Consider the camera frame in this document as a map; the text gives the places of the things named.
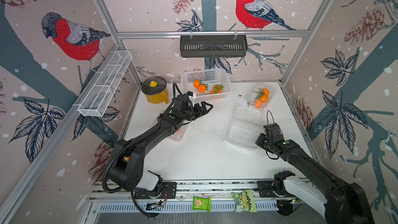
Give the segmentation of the clear clamshell three oranges branch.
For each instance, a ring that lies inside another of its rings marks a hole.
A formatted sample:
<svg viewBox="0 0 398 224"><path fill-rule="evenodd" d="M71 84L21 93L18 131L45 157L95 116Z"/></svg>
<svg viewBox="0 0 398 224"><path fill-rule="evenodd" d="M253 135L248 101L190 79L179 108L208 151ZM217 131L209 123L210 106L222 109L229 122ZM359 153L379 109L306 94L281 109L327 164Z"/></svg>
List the clear clamshell three oranges branch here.
<svg viewBox="0 0 398 224"><path fill-rule="evenodd" d="M263 103L263 107L261 109L257 109L255 107L255 101L259 100L260 97L262 96L261 91L263 88L267 88L269 90L269 96L268 96L269 100L267 103ZM249 90L249 92L246 95L247 106L250 108L253 108L255 111L263 111L268 107L274 94L275 94L274 87L272 87L271 85L268 85L266 83L257 82L254 84L254 86Z"/></svg>

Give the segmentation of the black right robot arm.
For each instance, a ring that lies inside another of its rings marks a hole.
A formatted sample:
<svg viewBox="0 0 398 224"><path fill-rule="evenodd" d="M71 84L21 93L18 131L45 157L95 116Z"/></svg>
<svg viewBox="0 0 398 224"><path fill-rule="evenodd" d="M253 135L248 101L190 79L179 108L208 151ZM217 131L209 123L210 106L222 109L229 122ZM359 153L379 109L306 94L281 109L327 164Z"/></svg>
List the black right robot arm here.
<svg viewBox="0 0 398 224"><path fill-rule="evenodd" d="M374 218L366 192L357 183L349 184L335 176L295 141L285 140L278 124L264 125L256 145L275 158L294 166L307 179L305 183L293 172L285 170L275 174L272 184L277 196L293 195L304 201L328 224L373 224Z"/></svg>

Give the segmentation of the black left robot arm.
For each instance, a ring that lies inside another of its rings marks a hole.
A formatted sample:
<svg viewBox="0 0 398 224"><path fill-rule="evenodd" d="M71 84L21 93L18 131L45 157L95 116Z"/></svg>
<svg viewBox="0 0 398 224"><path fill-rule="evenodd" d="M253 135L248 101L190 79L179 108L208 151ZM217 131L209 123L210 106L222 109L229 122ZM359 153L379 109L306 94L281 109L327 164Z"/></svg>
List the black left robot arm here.
<svg viewBox="0 0 398 224"><path fill-rule="evenodd" d="M153 197L162 194L163 178L144 171L146 155L161 141L175 134L182 126L208 114L213 105L193 102L193 92L182 93L173 83L173 98L156 120L156 124L143 134L130 139L120 139L113 148L102 176L102 188L108 194L120 190L133 193L145 190Z"/></svg>

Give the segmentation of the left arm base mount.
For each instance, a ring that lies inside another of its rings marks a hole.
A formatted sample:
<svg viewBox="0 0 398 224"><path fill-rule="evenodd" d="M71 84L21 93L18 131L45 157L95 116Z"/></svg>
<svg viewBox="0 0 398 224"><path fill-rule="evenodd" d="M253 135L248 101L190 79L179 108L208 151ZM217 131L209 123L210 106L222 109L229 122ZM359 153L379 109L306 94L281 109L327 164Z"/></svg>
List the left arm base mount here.
<svg viewBox="0 0 398 224"><path fill-rule="evenodd" d="M157 184L153 191L137 188L134 193L134 199L175 199L177 192L177 183L175 181L163 181Z"/></svg>

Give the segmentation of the clear clamshell oranges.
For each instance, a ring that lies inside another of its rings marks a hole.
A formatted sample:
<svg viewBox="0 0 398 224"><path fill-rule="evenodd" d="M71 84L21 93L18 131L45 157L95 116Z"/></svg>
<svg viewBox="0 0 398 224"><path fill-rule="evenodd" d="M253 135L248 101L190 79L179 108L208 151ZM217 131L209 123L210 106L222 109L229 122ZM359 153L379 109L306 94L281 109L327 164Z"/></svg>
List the clear clamshell oranges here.
<svg viewBox="0 0 398 224"><path fill-rule="evenodd" d="M172 140L180 140L184 135L187 125L184 125L184 121L180 118L164 115L160 116L153 122L152 126L157 127L157 131L153 135L157 141L170 138Z"/></svg>

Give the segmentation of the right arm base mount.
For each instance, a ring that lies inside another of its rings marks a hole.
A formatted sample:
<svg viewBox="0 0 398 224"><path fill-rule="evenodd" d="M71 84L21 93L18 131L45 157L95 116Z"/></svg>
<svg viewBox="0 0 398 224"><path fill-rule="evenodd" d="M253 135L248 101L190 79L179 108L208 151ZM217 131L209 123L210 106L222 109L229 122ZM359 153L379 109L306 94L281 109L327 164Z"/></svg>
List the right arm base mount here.
<svg viewBox="0 0 398 224"><path fill-rule="evenodd" d="M279 194L274 190L273 180L259 180L257 181L260 198L295 198L289 193Z"/></svg>

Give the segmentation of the clear clamshell four oranges branch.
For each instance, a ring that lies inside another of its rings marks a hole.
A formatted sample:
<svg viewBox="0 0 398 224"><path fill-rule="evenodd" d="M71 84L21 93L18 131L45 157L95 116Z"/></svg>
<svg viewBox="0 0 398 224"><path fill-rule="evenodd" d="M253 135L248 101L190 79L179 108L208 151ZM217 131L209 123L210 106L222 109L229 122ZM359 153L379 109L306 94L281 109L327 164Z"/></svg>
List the clear clamshell four oranges branch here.
<svg viewBox="0 0 398 224"><path fill-rule="evenodd" d="M232 118L226 131L226 141L235 147L246 150L259 148L256 140L264 133L265 113L248 106L235 104Z"/></svg>

